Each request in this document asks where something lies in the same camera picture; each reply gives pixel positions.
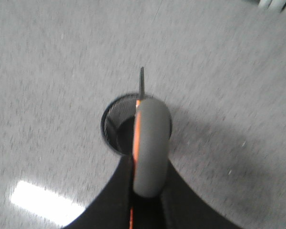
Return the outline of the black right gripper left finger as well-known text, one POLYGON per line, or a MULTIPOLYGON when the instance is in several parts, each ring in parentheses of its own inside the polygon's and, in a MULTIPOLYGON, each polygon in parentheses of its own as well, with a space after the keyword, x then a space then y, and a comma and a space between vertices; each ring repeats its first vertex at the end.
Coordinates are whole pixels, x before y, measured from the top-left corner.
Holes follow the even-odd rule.
POLYGON ((122 156, 112 177, 86 210, 65 229, 128 229, 133 161, 122 156))

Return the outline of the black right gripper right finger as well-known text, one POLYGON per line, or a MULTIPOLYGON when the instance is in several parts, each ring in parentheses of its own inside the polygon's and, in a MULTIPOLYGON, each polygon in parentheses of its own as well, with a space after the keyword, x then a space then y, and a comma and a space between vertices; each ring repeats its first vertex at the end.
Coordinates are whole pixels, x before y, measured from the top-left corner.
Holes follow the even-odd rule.
POLYGON ((163 216, 168 229, 239 229, 204 202, 183 180, 171 162, 161 193, 163 216))

